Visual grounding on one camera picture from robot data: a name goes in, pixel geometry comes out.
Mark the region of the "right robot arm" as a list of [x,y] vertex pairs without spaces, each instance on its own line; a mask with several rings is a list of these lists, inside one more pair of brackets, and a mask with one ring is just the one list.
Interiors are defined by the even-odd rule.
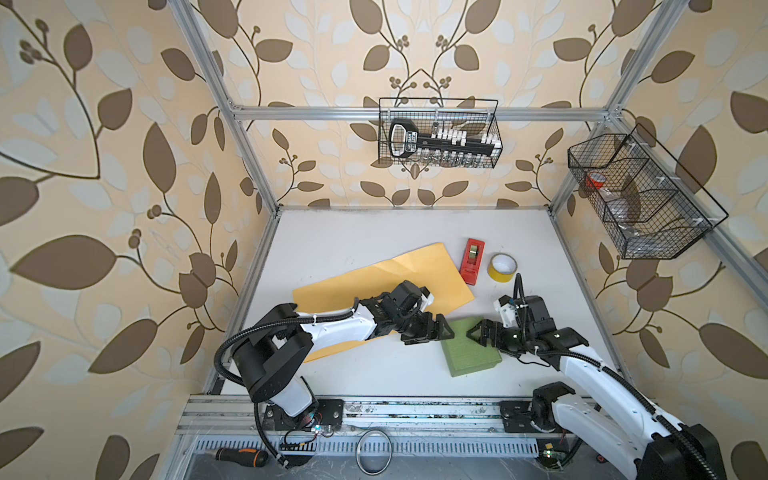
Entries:
[[525,354],[565,376],[534,390],[532,425],[562,428],[588,444],[627,479],[723,479],[719,443],[689,426],[612,369],[571,327],[559,328],[539,296],[495,303],[502,319],[483,319],[469,339],[516,359]]

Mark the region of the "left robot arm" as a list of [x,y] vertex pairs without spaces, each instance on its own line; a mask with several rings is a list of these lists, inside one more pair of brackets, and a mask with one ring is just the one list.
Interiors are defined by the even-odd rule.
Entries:
[[333,312],[301,313],[295,303],[279,304],[254,326],[224,340],[213,365],[222,378],[244,387],[254,404],[270,402],[291,419],[312,417],[318,401],[297,377],[309,354],[392,332],[405,345],[451,340],[455,333],[445,317],[427,310],[433,301],[427,288],[403,281],[391,292]]

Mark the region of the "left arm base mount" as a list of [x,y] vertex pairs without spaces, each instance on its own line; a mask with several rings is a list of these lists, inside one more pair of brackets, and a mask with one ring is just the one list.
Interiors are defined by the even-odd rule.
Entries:
[[298,416],[291,417],[279,406],[267,405],[262,421],[268,430],[331,433],[341,429],[344,406],[342,399],[316,399]]

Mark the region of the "green gift box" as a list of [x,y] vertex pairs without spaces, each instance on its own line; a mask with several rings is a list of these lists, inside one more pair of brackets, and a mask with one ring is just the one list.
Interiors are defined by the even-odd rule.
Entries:
[[482,320],[482,317],[467,317],[449,322],[455,336],[441,341],[441,347],[452,377],[492,369],[502,361],[496,349],[484,347],[467,336],[469,330]]

